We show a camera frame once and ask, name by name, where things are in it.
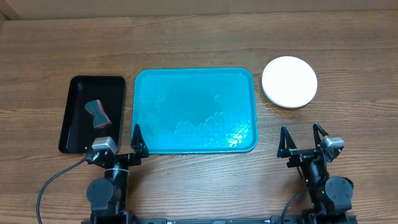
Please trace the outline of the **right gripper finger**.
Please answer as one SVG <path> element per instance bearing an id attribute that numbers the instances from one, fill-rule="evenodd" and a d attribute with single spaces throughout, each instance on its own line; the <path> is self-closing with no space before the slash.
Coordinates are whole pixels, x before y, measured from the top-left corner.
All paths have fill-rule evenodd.
<path id="1" fill-rule="evenodd" d="M 281 127 L 280 130 L 280 142 L 277 150 L 277 157 L 291 157 L 297 151 L 297 147 L 291 138 L 287 128 Z"/>
<path id="2" fill-rule="evenodd" d="M 313 125 L 313 135 L 314 135 L 315 147 L 318 149 L 321 143 L 320 136 L 325 137 L 328 135 L 328 133 L 318 123 L 315 123 Z"/>

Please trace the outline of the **orange sponge with dark scourer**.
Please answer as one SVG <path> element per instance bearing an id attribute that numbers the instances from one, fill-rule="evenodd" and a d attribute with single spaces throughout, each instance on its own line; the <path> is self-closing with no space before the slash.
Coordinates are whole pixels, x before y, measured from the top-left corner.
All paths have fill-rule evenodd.
<path id="1" fill-rule="evenodd" d="M 105 113 L 103 105 L 100 100 L 93 100 L 87 102 L 85 109 L 93 116 L 93 127 L 95 129 L 104 128 L 111 124 L 111 120 Z"/>

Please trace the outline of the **white plate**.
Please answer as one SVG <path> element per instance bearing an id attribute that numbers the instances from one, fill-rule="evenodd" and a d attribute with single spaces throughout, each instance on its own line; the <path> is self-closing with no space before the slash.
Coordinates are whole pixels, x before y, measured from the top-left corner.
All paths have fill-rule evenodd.
<path id="1" fill-rule="evenodd" d="M 318 89 L 317 75 L 304 60 L 282 56 L 270 61 L 261 78 L 265 95 L 283 108 L 300 108 L 309 104 Z"/>

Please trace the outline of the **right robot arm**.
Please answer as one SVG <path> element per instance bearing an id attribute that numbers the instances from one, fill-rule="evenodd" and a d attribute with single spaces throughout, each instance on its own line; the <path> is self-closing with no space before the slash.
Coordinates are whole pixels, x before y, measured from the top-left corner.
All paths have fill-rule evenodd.
<path id="1" fill-rule="evenodd" d="M 354 224 L 356 216 L 348 215 L 352 209 L 354 183 L 346 177 L 331 177 L 327 164 L 342 152 L 345 142 L 338 135 L 328 134 L 319 124 L 313 125 L 315 147 L 297 149 L 285 126 L 281 127 L 278 158 L 287 158 L 288 168 L 296 168 L 304 180 L 306 189 L 294 196 L 284 207 L 276 223 L 303 224 Z M 288 217 L 290 205 L 304 194 L 309 194 L 312 208 L 297 217 Z"/>

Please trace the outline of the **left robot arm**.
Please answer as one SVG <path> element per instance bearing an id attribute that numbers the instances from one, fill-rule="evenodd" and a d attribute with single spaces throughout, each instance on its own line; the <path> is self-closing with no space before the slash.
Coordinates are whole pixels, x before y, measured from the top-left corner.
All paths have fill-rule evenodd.
<path id="1" fill-rule="evenodd" d="M 138 124 L 131 138 L 133 153 L 118 154 L 119 148 L 111 137 L 96 138 L 85 159 L 89 164 L 102 167 L 104 177 L 92 181 L 86 191 L 91 203 L 90 223 L 138 224 L 132 211 L 126 210 L 129 168 L 141 165 L 149 150 Z"/>

